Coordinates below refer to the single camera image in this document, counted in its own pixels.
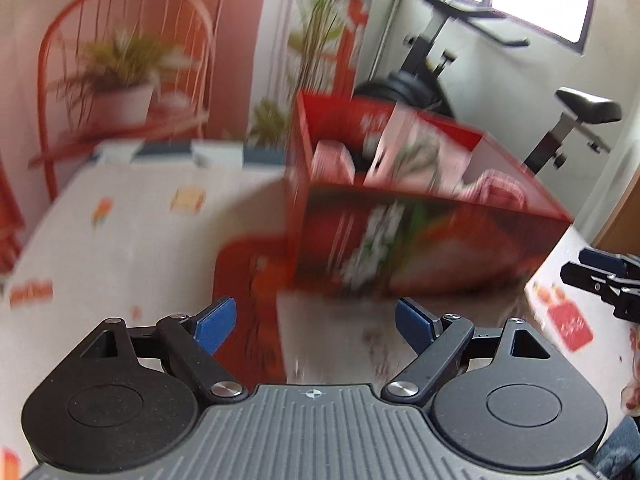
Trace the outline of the pink waffle towel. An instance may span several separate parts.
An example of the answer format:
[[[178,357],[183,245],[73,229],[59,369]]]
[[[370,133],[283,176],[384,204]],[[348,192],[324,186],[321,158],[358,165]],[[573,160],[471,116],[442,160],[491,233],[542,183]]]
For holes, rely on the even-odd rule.
[[[363,210],[377,202],[444,198],[511,210],[529,205],[525,183],[486,168],[466,180],[480,137],[397,105],[349,102],[306,111],[308,202],[316,208]]]

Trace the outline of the wooden cabinet panel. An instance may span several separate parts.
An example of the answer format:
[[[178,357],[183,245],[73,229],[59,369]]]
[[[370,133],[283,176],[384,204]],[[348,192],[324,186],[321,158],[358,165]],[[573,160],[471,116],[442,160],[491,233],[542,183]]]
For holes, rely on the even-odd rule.
[[[623,197],[594,239],[593,246],[613,254],[639,255],[640,182],[636,171]]]

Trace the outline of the patterned white tablecloth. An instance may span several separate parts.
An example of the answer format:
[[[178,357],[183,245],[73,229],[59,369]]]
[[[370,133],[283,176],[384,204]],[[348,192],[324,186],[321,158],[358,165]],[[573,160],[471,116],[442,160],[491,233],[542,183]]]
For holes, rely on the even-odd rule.
[[[288,179],[102,164],[73,178],[22,255],[16,287],[53,296],[1,317],[1,392],[34,479],[630,479],[639,429],[528,323],[479,328],[425,405],[381,390],[273,385],[257,307],[290,271]],[[215,360],[248,390],[198,403],[163,367],[156,323],[236,303]]]

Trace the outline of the red cardboard box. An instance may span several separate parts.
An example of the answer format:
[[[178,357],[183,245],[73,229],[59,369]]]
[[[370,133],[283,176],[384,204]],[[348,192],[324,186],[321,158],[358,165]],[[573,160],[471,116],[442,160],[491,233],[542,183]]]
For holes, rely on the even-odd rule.
[[[572,219],[534,174],[492,136],[480,137],[466,180],[495,168],[525,183],[529,205],[511,210],[444,198],[377,202],[363,210],[316,208],[308,202],[305,147],[299,119],[316,106],[349,102],[397,105],[302,93],[288,135],[288,258],[297,286],[328,295],[447,295],[530,278]]]

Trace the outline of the black exercise bike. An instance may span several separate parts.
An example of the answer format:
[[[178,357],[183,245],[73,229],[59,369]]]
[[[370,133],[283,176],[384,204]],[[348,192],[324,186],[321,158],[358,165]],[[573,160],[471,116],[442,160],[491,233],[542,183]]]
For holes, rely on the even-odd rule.
[[[451,120],[463,117],[470,106],[476,105],[503,122],[509,112],[524,110],[522,104],[526,92],[533,88],[534,79],[552,75],[549,63],[523,60],[506,52],[529,48],[527,38],[505,40],[482,25],[484,21],[505,21],[506,14],[459,0],[420,1],[431,8],[424,31],[404,39],[408,52],[397,70],[378,76],[378,61],[386,49],[400,6],[400,0],[390,2],[370,75],[356,85],[355,96],[401,103]],[[477,40],[468,44],[471,61],[456,71],[454,81],[442,79],[442,72],[457,59],[454,52],[443,50],[437,64],[430,62],[437,38],[449,22],[459,22],[477,36]],[[561,168],[566,162],[561,148],[572,131],[579,132],[594,152],[612,152],[592,128],[620,122],[623,119],[620,103],[567,86],[555,89],[554,97],[564,110],[524,159],[529,170],[536,174],[548,164]]]

